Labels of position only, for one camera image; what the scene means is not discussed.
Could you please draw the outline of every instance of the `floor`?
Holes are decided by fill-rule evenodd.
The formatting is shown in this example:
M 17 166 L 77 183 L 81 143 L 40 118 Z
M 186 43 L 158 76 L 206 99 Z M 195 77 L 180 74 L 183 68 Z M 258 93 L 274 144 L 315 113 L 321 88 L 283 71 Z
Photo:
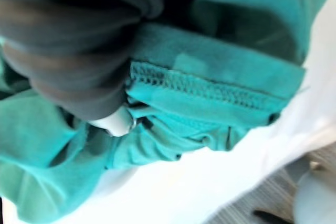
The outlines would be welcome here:
M 336 171 L 336 143 L 310 153 L 309 157 Z M 256 190 L 217 212 L 206 224 L 261 224 L 250 214 L 255 209 L 266 209 L 291 220 L 295 191 L 295 183 L 282 169 L 269 177 Z

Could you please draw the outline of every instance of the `wrinkled fabric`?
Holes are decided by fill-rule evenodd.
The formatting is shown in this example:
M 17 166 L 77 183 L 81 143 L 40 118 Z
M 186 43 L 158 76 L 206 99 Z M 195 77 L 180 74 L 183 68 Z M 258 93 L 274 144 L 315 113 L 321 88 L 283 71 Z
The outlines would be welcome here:
M 121 138 L 48 102 L 2 62 L 0 195 L 21 219 L 49 223 L 83 203 L 107 168 L 176 161 L 202 147 L 231 150 L 296 95 L 323 2 L 193 0 L 185 16 L 142 25 L 127 80 L 141 123 Z M 183 18 L 190 24 L 180 29 Z
M 166 0 L 0 0 L 0 9 L 6 61 L 85 121 L 106 118 L 126 102 L 138 24 L 176 11 Z

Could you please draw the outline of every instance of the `teal shirt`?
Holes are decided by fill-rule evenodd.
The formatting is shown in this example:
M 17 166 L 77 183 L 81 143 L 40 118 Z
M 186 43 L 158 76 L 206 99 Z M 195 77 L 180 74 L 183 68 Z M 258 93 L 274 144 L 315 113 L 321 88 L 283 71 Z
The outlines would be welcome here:
M 144 23 L 127 81 L 130 111 L 143 121 L 121 138 L 45 100 L 2 62 L 0 195 L 21 219 L 49 223 L 80 206 L 106 169 L 231 150 L 296 95 L 324 1 L 192 0 Z

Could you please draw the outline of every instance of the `teal garment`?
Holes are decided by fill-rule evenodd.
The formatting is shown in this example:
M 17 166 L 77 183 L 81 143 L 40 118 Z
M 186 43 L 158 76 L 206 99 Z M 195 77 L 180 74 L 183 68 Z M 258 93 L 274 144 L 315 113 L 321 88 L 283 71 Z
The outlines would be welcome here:
M 50 223 L 80 206 L 106 169 L 231 150 L 297 93 L 324 1 L 192 0 L 181 16 L 144 23 L 127 81 L 142 123 L 120 138 L 45 100 L 2 62 L 0 196 L 22 220 Z

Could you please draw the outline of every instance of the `stitched seam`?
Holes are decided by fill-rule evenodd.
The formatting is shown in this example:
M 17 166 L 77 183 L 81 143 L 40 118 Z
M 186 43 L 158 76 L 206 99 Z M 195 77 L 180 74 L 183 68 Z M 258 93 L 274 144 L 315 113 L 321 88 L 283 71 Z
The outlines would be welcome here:
M 286 105 L 286 101 L 281 98 L 232 84 L 208 81 L 147 62 L 133 61 L 130 78 L 132 82 L 174 90 L 208 100 L 227 102 L 253 110 L 274 112 Z

